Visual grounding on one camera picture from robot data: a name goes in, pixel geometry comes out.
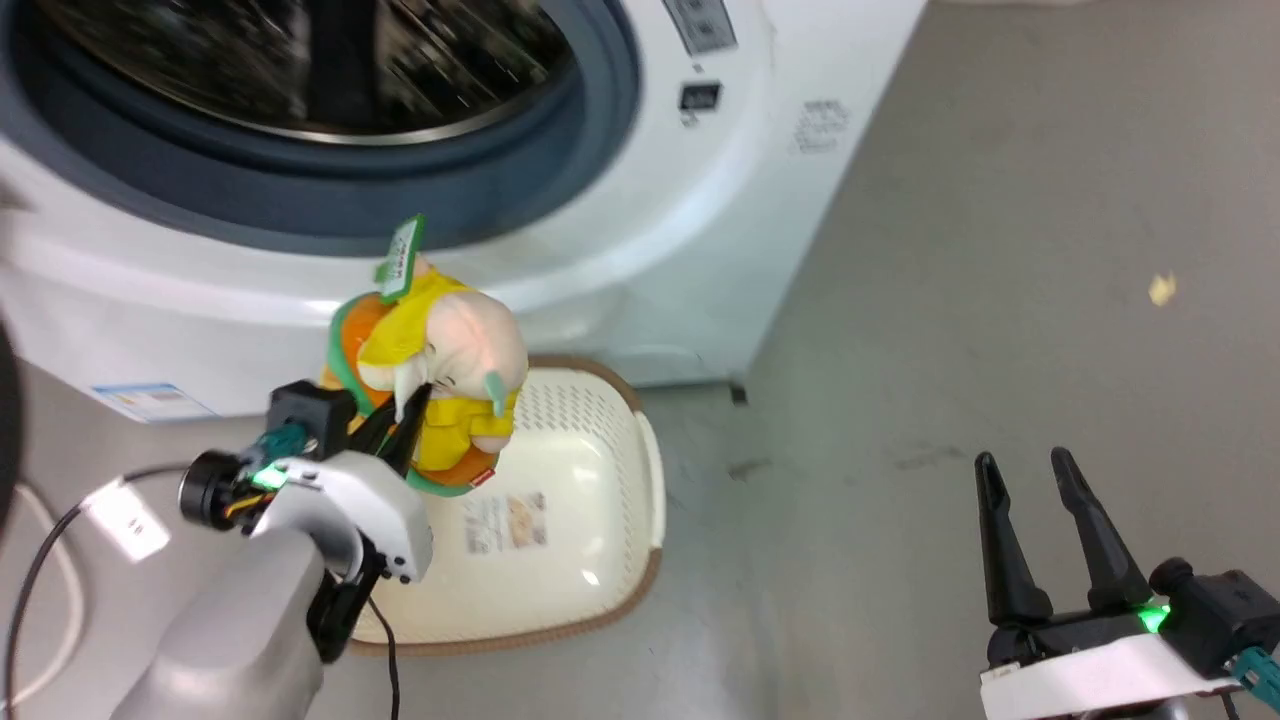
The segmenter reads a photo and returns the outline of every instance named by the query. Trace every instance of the floor stain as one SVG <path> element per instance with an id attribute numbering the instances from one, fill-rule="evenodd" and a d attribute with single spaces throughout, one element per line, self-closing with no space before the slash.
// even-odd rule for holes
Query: floor stain
<path id="1" fill-rule="evenodd" d="M 751 477 L 753 473 L 755 473 L 758 470 L 763 470 L 765 468 L 771 468 L 772 465 L 773 465 L 773 460 L 765 460 L 765 459 L 748 460 L 746 462 L 739 462 L 736 465 L 730 465 L 728 466 L 728 477 L 733 482 L 745 483 L 745 482 L 748 482 L 748 479 L 750 479 L 750 477 Z"/>
<path id="2" fill-rule="evenodd" d="M 947 445 L 945 447 L 929 447 L 923 452 L 916 452 L 902 460 L 895 460 L 893 468 L 906 473 L 910 470 L 919 470 L 922 468 L 933 468 L 940 462 L 947 460 L 960 460 L 966 457 L 964 451 L 954 445 Z"/>

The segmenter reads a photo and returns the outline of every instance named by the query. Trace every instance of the laundry basket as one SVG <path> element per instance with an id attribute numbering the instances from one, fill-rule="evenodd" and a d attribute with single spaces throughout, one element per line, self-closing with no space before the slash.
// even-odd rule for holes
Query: laundry basket
<path id="1" fill-rule="evenodd" d="M 535 360 L 497 474 L 466 496 L 422 500 L 435 536 L 425 579 L 374 589 L 398 655 L 504 650 L 600 628 L 640 602 L 662 560 L 653 428 L 635 391 L 591 361 Z M 387 652 L 369 609 L 352 651 Z"/>

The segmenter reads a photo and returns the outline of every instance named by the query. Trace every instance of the plush toy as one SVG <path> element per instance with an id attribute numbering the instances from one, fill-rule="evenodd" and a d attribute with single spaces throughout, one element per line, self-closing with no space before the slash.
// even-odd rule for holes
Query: plush toy
<path id="1" fill-rule="evenodd" d="M 408 479 L 461 495 L 511 441 L 529 352 L 507 306 L 425 261 L 407 265 L 412 279 L 393 302 L 370 293 L 335 314 L 325 383 L 352 389 L 361 415 L 394 401 L 397 421 L 433 384 Z"/>

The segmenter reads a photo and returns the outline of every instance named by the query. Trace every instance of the washing machine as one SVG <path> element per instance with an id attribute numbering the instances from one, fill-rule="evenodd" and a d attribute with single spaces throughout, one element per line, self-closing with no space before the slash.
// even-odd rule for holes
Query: washing machine
<path id="1" fill-rule="evenodd" d="M 0 307 L 141 421 L 244 415 L 426 218 L 534 352 L 741 378 L 924 0 L 0 0 Z"/>

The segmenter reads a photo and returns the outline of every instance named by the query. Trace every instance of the white appliance body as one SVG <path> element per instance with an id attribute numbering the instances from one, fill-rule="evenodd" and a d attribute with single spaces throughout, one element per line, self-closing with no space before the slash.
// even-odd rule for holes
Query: white appliance body
<path id="1" fill-rule="evenodd" d="M 692 55 L 662 0 L 622 6 L 641 92 L 608 169 L 554 213 L 429 260 L 508 304 L 532 351 L 590 355 L 636 384 L 741 378 L 923 0 L 727 0 L 737 46 Z M 708 83 L 713 110 L 680 108 Z M 261 413 L 269 389 L 317 374 L 330 314 L 371 290 L 371 258 L 169 228 L 3 135 L 0 201 L 19 354 L 140 420 Z"/>

